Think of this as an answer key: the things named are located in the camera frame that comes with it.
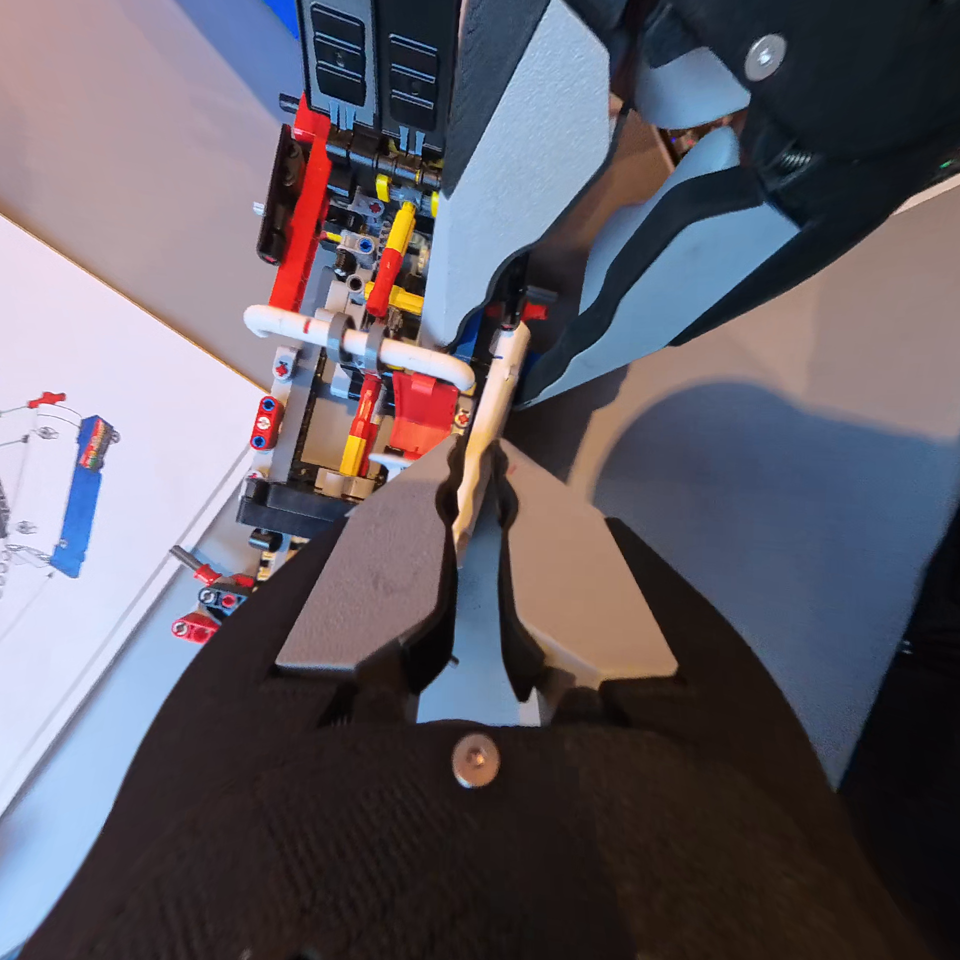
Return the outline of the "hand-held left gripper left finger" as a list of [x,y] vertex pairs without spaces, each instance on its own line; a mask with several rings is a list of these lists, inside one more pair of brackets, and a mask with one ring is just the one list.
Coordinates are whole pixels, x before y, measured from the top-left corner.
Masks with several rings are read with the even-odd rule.
[[460,437],[349,515],[276,656],[296,678],[423,693],[453,650]]

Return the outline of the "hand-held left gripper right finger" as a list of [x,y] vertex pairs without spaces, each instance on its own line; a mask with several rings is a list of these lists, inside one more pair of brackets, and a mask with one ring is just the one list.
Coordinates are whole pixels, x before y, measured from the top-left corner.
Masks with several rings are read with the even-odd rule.
[[492,450],[500,641],[520,702],[679,666],[606,517],[509,441]]

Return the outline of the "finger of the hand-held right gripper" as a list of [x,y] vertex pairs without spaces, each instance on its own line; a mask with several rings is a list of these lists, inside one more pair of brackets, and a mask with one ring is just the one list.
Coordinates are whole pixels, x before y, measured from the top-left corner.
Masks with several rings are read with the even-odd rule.
[[446,347],[606,162],[619,2],[467,2],[424,300]]
[[736,134],[714,129],[654,198],[607,220],[586,261],[578,315],[531,366],[516,406],[670,345],[798,233],[740,165]]

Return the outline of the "white blue brick panel assembly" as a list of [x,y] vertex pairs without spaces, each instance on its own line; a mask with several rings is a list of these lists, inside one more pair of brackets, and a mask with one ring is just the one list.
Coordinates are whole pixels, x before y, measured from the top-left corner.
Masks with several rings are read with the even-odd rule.
[[522,377],[531,339],[530,325],[547,319],[555,301],[556,294],[530,286],[521,295],[513,313],[502,309],[492,315],[490,363],[467,432],[457,492],[458,514],[451,528],[459,568],[464,564],[489,482],[490,447],[502,433]]

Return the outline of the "toy brick vehicle model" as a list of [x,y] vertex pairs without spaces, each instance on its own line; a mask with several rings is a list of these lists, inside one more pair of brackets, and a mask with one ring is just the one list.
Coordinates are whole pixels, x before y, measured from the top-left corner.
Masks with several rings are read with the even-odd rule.
[[426,283],[441,196],[462,2],[297,2],[299,40],[263,2],[181,2],[265,101],[283,112],[256,252],[268,305],[331,331],[283,332],[249,438],[237,521],[254,577],[199,566],[198,606],[174,621],[203,644],[255,589],[338,520],[470,420],[474,385],[427,361]]

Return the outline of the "person's right hand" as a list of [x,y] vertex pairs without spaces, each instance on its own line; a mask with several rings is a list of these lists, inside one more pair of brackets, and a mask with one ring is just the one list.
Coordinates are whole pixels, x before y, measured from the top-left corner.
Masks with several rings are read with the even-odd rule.
[[647,123],[681,130],[746,109],[751,92],[716,54],[698,47],[658,67],[642,54],[633,101]]

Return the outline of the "open instruction booklet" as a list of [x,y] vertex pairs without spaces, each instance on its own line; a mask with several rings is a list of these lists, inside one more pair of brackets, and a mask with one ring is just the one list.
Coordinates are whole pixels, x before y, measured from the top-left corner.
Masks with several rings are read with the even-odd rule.
[[2,218],[2,811],[235,497],[259,399]]

